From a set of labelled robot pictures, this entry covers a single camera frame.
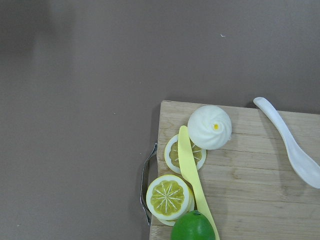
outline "spoon handle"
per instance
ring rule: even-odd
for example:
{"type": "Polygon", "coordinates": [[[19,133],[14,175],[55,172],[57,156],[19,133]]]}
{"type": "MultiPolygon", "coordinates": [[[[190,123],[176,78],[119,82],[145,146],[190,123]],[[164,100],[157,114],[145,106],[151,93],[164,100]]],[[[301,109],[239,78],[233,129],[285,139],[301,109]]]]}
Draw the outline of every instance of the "spoon handle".
{"type": "Polygon", "coordinates": [[[287,145],[288,140],[294,140],[288,126],[282,119],[277,110],[272,106],[272,104],[264,97],[256,97],[253,100],[254,104],[257,105],[262,112],[270,119],[276,129],[279,131],[284,143],[287,145]]]}

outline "wooden cutting board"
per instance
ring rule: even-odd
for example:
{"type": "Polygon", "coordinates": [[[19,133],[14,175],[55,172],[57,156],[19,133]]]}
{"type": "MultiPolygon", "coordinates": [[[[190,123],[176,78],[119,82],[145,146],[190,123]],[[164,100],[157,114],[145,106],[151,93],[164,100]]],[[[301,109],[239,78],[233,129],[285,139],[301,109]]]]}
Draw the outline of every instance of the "wooden cutting board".
{"type": "MultiPolygon", "coordinates": [[[[159,176],[174,174],[164,160],[165,146],[201,106],[161,103],[159,176]]],[[[320,189],[294,172],[274,125],[259,109],[219,107],[231,118],[231,140],[220,149],[208,150],[199,177],[221,240],[320,240],[320,189]]],[[[279,114],[301,148],[320,164],[320,115],[279,114]]],[[[169,240],[171,230],[153,217],[149,239],[169,240]]]]}

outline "citrus fruit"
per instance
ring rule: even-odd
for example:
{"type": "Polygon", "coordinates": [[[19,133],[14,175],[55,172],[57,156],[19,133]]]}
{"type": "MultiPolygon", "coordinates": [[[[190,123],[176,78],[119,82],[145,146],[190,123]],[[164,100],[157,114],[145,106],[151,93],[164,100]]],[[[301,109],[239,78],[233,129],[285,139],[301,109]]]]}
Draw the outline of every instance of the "citrus fruit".
{"type": "MultiPolygon", "coordinates": [[[[189,199],[187,211],[185,213],[195,210],[195,198],[194,198],[194,194],[192,193],[190,188],[189,188],[189,194],[190,194],[190,199],[189,199]]],[[[161,223],[168,225],[168,226],[174,226],[176,223],[176,219],[175,220],[163,220],[163,219],[158,218],[158,220],[161,223]]]]}
{"type": "Polygon", "coordinates": [[[197,210],[181,216],[172,227],[171,240],[215,240],[209,220],[197,210]]]}
{"type": "Polygon", "coordinates": [[[218,106],[206,105],[195,110],[187,127],[190,139],[202,149],[218,149],[231,139],[230,117],[218,106]]]}
{"type": "MultiPolygon", "coordinates": [[[[207,151],[195,145],[191,140],[190,142],[196,169],[199,170],[206,160],[207,151]]],[[[165,146],[164,160],[172,171],[181,174],[178,157],[178,134],[173,136],[165,146]]]]}
{"type": "Polygon", "coordinates": [[[190,189],[178,176],[166,174],[152,181],[146,192],[146,204],[158,219],[176,220],[188,211],[190,189]]]}

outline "metal handle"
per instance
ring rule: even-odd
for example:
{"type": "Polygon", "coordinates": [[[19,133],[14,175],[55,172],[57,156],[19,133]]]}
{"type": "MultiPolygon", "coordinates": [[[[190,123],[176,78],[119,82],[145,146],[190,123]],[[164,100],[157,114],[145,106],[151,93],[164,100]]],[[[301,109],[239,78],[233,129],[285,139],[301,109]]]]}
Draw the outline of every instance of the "metal handle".
{"type": "Polygon", "coordinates": [[[151,225],[151,212],[147,207],[146,195],[148,190],[150,159],[157,155],[157,149],[158,149],[158,144],[155,143],[150,156],[144,162],[144,165],[142,168],[142,175],[141,175],[140,203],[145,212],[146,219],[149,226],[151,225]]]}

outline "lemon slice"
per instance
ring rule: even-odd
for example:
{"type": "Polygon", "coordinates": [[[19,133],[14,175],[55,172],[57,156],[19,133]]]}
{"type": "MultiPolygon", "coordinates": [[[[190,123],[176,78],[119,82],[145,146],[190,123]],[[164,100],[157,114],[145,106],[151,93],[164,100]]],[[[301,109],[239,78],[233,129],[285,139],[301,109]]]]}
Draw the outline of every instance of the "lemon slice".
{"type": "MultiPolygon", "coordinates": [[[[189,194],[190,194],[191,197],[190,197],[190,200],[189,200],[187,211],[184,214],[195,210],[195,197],[194,197],[194,194],[192,193],[190,188],[189,188],[189,194]]],[[[175,219],[175,220],[163,220],[163,219],[159,219],[158,218],[158,220],[161,223],[165,224],[165,225],[174,226],[177,219],[175,219]]]]}
{"type": "Polygon", "coordinates": [[[146,192],[146,204],[157,219],[176,220],[190,207],[189,191],[180,177],[162,175],[150,183],[146,192]]]}
{"type": "MultiPolygon", "coordinates": [[[[196,146],[191,140],[191,147],[196,169],[199,170],[207,157],[207,151],[196,146]]],[[[173,136],[164,149],[164,160],[168,167],[177,174],[181,174],[178,158],[178,134],[173,136]]]]}

